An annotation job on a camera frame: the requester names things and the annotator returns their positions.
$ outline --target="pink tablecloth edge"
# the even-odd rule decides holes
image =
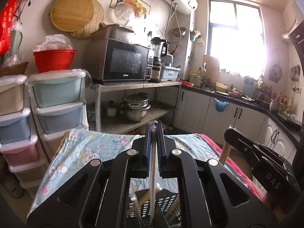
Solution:
[[[221,155],[221,148],[213,140],[211,140],[208,136],[204,134],[200,134],[200,136],[203,137],[218,152],[219,155]],[[246,182],[249,185],[250,192],[261,200],[263,197],[261,190],[259,190],[259,188],[242,172],[242,170],[232,161],[231,158],[227,158],[227,163],[231,165],[237,171],[238,174],[245,178]]]

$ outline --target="microwave control panel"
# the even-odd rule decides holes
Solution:
[[[146,74],[145,74],[145,80],[147,80],[147,81],[151,80],[153,58],[154,58],[154,51],[149,50],[149,52],[148,52],[148,62],[147,62],[147,68],[146,68]]]

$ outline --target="metal pivot screw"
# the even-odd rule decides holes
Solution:
[[[135,150],[135,149],[129,149],[127,151],[127,154],[130,155],[130,156],[133,156],[133,155],[137,154],[137,150]]]
[[[173,150],[172,150],[172,153],[173,153],[174,155],[181,155],[181,150],[180,150],[180,149],[173,149]]]
[[[208,161],[208,163],[210,164],[210,165],[212,165],[212,166],[216,166],[216,165],[218,165],[218,161],[216,160],[216,159],[210,159],[209,161]]]
[[[93,159],[91,161],[91,166],[99,166],[100,165],[100,161],[98,159]]]

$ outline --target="red basket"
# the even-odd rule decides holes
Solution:
[[[34,52],[39,73],[69,69],[76,50],[59,49]]]

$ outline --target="cartoon print tablecloth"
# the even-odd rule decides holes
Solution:
[[[135,139],[141,135],[113,135],[94,131],[72,129],[66,140],[50,163],[40,184],[29,214],[44,202],[52,193],[61,187],[68,179],[78,172],[93,158],[102,161],[115,158],[120,152],[130,149]],[[194,158],[206,161],[209,158],[219,158],[217,145],[208,137],[200,134],[169,135],[175,140],[177,148],[190,153]],[[229,163],[225,167],[250,189],[250,180],[242,172]],[[173,193],[178,192],[177,179],[162,179],[159,174],[157,183]],[[149,188],[149,178],[131,179],[130,187],[136,190]]]

